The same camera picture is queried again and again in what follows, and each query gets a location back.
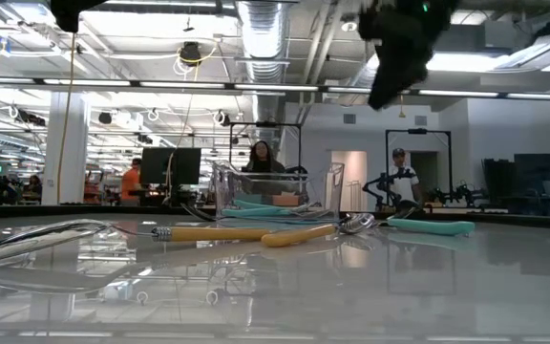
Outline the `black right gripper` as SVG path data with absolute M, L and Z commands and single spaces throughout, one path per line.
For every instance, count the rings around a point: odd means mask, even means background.
M 459 0 L 371 0 L 358 12 L 358 33 L 379 58 L 368 105 L 380 110 L 427 78 L 428 57 L 439 36 L 451 27 Z

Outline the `silver spoon orange handle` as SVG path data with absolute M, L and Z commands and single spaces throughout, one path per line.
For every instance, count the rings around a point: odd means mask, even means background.
M 91 219 L 34 226 L 0 235 L 0 261 L 54 247 L 97 234 L 142 236 L 155 242 L 260 241 L 269 233 L 259 228 L 210 228 L 198 226 L 155 226 L 148 232 L 133 232 L 111 223 Z
M 266 247 L 288 247 L 333 234 L 355 235 L 375 224 L 376 220 L 372 214 L 358 213 L 348 215 L 338 224 L 320 225 L 266 234 L 261 238 L 261 243 Z

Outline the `black ceiling device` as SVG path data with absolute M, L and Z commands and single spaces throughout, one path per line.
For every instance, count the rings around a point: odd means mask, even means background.
M 187 67 L 196 67 L 201 64 L 200 44 L 196 41 L 186 41 L 180 48 L 180 62 Z

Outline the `clear plastic bin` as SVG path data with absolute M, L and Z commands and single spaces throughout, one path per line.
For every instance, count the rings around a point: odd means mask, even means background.
M 213 164 L 212 184 L 215 186 L 216 213 L 220 218 L 237 218 L 266 222 L 280 222 L 300 225 L 304 223 L 329 223 L 339 220 L 345 166 L 332 163 L 325 169 L 308 173 L 303 167 L 293 168 L 280 174 L 279 183 L 284 185 L 281 195 L 300 197 L 300 205 L 293 215 L 279 217 L 226 217 L 222 210 L 239 209 L 233 202 L 235 195 L 244 193 L 243 184 L 249 181 L 250 174 L 232 166 L 227 161 Z M 272 204 L 272 196 L 263 196 L 261 204 Z

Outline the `white pillar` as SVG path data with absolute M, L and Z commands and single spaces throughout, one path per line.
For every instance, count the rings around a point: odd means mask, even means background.
M 83 202 L 91 110 L 80 93 L 51 93 L 41 204 Z

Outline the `black equipment rack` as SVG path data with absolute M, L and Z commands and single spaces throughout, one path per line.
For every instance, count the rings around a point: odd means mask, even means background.
M 490 202 L 510 214 L 550 217 L 550 154 L 515 154 L 482 161 Z

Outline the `black monitor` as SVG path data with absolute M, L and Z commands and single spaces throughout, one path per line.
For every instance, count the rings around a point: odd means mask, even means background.
M 142 184 L 193 185 L 200 181 L 200 148 L 144 148 L 141 159 Z

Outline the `frame light bar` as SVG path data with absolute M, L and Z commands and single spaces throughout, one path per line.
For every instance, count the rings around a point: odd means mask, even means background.
M 54 90 L 65 86 L 73 86 L 80 91 L 90 92 L 134 92 L 134 93 L 237 93 L 257 92 L 266 96 L 281 96 L 287 93 L 313 93 L 335 95 L 366 96 L 369 88 L 326 85 L 293 85 L 293 84 L 261 84 L 233 82 L 200 82 L 200 81 L 144 81 L 116 79 L 74 79 L 69 78 L 30 78 L 16 76 L 0 76 L 0 88 Z M 523 92 L 489 92 L 489 91 L 458 91 L 410 89 L 401 93 L 410 97 L 468 97 L 506 100 L 550 101 L 550 93 Z

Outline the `silver ventilation duct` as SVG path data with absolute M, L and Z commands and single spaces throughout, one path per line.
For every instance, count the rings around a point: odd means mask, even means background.
M 239 1 L 237 11 L 242 22 L 244 56 L 249 82 L 281 84 L 285 65 L 285 34 L 290 5 L 268 1 Z M 279 96 L 252 96 L 252 116 L 255 122 L 283 122 L 282 99 Z M 253 129 L 257 140 L 278 140 L 281 127 Z

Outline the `black metal table frame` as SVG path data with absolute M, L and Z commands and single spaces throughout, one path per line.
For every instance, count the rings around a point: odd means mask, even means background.
M 180 207 L 129 207 L 129 206 L 103 206 L 103 205 L 0 205 L 0 219 L 62 216 L 62 215 L 94 215 L 94 214 L 123 214 L 123 215 L 188 215 L 188 212 Z M 490 223 L 508 226 L 526 226 L 537 228 L 550 228 L 550 217 L 511 215 L 495 212 L 424 212 L 414 213 L 412 220 L 425 221 L 466 221 L 476 223 Z

